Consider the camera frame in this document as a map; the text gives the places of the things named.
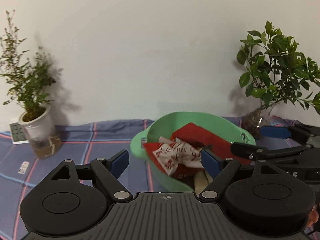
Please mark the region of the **person's hand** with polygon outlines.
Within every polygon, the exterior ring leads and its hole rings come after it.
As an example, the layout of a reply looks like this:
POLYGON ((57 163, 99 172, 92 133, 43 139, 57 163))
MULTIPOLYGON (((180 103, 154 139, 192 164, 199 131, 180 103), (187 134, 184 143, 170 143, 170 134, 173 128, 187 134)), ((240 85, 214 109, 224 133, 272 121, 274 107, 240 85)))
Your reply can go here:
POLYGON ((314 205, 308 216, 307 228, 312 227, 319 232, 319 204, 314 205))

